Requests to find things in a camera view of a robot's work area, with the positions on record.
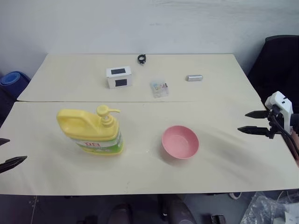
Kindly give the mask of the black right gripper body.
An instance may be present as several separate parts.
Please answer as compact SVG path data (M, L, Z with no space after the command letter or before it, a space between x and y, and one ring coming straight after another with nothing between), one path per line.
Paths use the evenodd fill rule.
M276 134L284 134L284 117L280 111L280 108L276 105L273 105L269 110L270 139L273 139Z

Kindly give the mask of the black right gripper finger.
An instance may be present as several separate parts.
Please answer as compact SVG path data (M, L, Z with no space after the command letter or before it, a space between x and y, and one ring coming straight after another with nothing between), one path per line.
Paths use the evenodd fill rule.
M254 119L264 119L268 118L268 111L251 111L245 114L246 117L254 118Z
M262 136L269 136L269 130L266 127L257 127L257 126L243 126L237 128L238 131L246 134L252 135L262 135Z

